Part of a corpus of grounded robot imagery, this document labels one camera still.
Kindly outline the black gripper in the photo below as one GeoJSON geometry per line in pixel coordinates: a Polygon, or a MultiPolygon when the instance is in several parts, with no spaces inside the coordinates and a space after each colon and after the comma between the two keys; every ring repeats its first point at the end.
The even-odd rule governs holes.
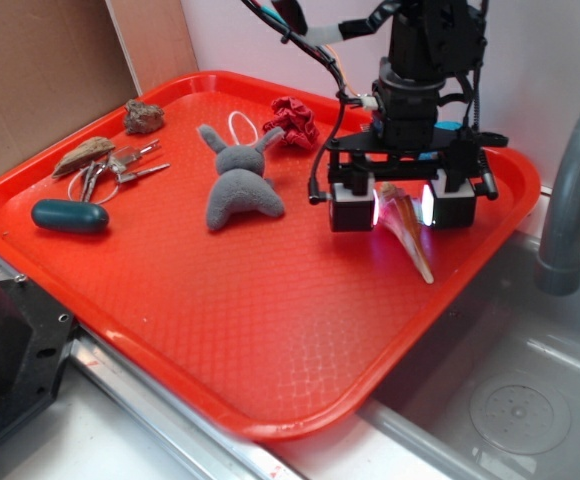
{"type": "Polygon", "coordinates": [[[435,229],[473,225],[476,196],[495,200],[499,190],[486,158],[488,147],[504,147],[505,136],[478,126],[482,61],[466,68],[399,72],[381,59],[372,92],[339,103],[371,109],[360,133],[332,132],[320,148],[329,157],[330,227],[333,232],[369,232],[378,221],[376,179],[426,180],[422,222],[435,229]]]}

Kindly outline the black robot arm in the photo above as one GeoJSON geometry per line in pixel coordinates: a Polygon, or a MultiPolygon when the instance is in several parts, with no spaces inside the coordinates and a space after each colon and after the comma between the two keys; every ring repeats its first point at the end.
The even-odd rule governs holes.
{"type": "Polygon", "coordinates": [[[423,182],[424,223],[436,228],[468,227],[477,197],[498,198],[485,150],[506,146],[507,138],[482,132],[469,119],[455,129],[438,124],[444,105],[460,102],[468,111],[477,105],[485,16],[485,8],[465,1],[383,1],[365,19],[304,30],[309,44],[321,46],[392,23],[389,53],[361,101],[372,112],[368,129],[328,138],[329,192],[309,181],[311,202],[329,204],[332,231],[373,229],[378,182],[423,182]]]}

